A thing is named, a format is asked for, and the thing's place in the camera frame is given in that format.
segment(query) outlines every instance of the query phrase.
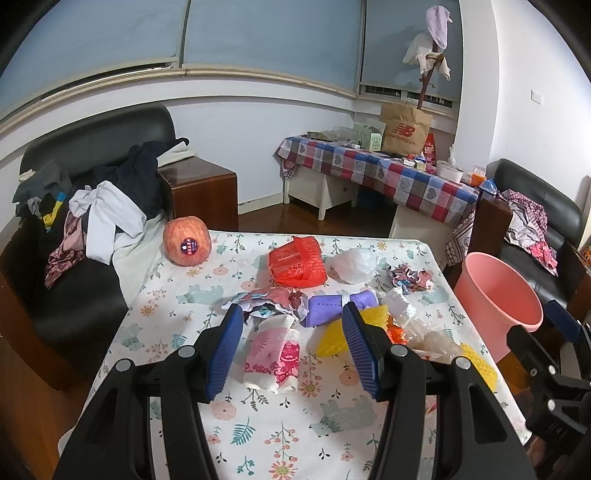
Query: checkered tablecloth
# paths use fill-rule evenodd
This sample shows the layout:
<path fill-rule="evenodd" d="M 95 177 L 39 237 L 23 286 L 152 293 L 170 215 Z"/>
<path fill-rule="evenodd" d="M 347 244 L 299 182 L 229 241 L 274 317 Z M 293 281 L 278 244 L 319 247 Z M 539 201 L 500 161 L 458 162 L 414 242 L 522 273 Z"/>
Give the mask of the checkered tablecloth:
<path fill-rule="evenodd" d="M 277 154 L 284 159 L 283 173 L 288 179 L 298 166 L 311 168 L 372 188 L 399 205 L 453 228 L 478 201 L 478 190 L 473 187 L 406 167 L 377 152 L 289 137 Z"/>

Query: white wall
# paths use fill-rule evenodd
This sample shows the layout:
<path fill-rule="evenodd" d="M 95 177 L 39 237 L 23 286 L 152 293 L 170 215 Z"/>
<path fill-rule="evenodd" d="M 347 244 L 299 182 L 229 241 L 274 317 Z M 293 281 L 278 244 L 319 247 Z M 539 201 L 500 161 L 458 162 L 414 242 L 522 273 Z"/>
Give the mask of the white wall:
<path fill-rule="evenodd" d="M 273 158 L 285 137 L 308 130 L 352 127 L 352 113 L 288 101 L 164 102 L 179 137 L 187 137 L 201 158 L 236 172 L 238 202 L 283 191 Z"/>
<path fill-rule="evenodd" d="M 491 0 L 460 0 L 460 11 L 464 62 L 455 153 L 458 165 L 468 168 L 489 162 L 499 99 L 499 44 Z"/>
<path fill-rule="evenodd" d="M 167 79 L 115 86 L 41 111 L 0 139 L 0 229 L 14 215 L 12 195 L 26 146 L 81 118 L 160 101 L 176 134 L 197 154 L 236 172 L 238 201 L 282 192 L 274 153 L 285 137 L 308 130 L 351 127 L 355 100 L 311 88 L 256 80 Z"/>
<path fill-rule="evenodd" d="M 499 105 L 490 160 L 508 158 L 579 207 L 591 173 L 591 85 L 550 22 L 527 0 L 493 0 L 499 37 Z M 541 94 L 543 104 L 531 100 Z"/>

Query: black leather armchair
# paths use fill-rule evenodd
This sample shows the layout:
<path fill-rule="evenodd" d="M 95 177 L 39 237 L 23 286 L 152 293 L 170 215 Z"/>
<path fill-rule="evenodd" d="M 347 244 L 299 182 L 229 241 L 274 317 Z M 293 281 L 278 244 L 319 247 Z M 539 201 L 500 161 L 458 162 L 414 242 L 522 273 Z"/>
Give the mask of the black leather armchair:
<path fill-rule="evenodd" d="M 35 140 L 24 153 L 20 172 L 38 170 L 53 159 L 75 181 L 98 165 L 122 163 L 132 145 L 174 139 L 165 106 L 122 108 Z M 169 212 L 170 188 L 162 184 Z M 25 219 L 16 232 L 13 221 L 0 235 L 5 239 L 0 244 L 0 332 L 38 375 L 60 390 L 94 377 L 127 306 L 113 266 L 87 258 L 47 290 L 34 220 Z"/>
<path fill-rule="evenodd" d="M 557 300 L 571 315 L 582 320 L 591 309 L 591 275 L 573 247 L 579 244 L 583 234 L 581 211 L 566 195 L 506 158 L 499 160 L 494 181 L 500 192 L 507 189 L 520 192 L 544 207 L 548 216 L 546 241 L 557 251 L 558 277 L 521 248 L 505 241 L 497 257 L 528 281 L 542 306 Z"/>

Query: crumpled paper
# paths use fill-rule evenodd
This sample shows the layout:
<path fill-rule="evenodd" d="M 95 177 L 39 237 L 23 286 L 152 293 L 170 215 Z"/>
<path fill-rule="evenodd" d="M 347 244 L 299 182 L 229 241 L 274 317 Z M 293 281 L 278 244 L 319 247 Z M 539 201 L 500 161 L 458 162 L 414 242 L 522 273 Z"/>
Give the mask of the crumpled paper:
<path fill-rule="evenodd" d="M 427 270 L 412 270 L 406 263 L 392 268 L 392 283 L 395 287 L 400 287 L 404 295 L 416 291 L 426 291 L 433 286 L 433 274 Z"/>
<path fill-rule="evenodd" d="M 295 315 L 303 320 L 308 315 L 308 296 L 289 287 L 268 287 L 242 291 L 222 305 L 222 310 L 230 308 L 232 303 L 240 306 L 244 313 L 262 319 L 284 313 Z"/>

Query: screw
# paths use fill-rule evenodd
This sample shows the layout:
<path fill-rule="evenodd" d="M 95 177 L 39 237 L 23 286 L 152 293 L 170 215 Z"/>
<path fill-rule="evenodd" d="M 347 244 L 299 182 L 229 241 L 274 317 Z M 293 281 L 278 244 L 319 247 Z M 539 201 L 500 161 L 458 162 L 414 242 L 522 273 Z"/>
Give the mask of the screw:
<path fill-rule="evenodd" d="M 394 356 L 406 356 L 408 349 L 404 345 L 396 344 L 390 347 L 390 353 Z"/>
<path fill-rule="evenodd" d="M 178 349 L 178 355 L 182 358 L 189 358 L 195 354 L 195 349 L 192 345 L 184 345 Z"/>
<path fill-rule="evenodd" d="M 129 360 L 127 360 L 126 358 L 124 358 L 123 360 L 119 360 L 115 364 L 115 368 L 119 372 L 125 372 L 125 371 L 129 370 L 129 367 L 131 367 L 131 362 Z"/>
<path fill-rule="evenodd" d="M 456 365 L 462 370 L 468 370 L 472 366 L 472 363 L 465 356 L 459 356 L 456 358 Z"/>

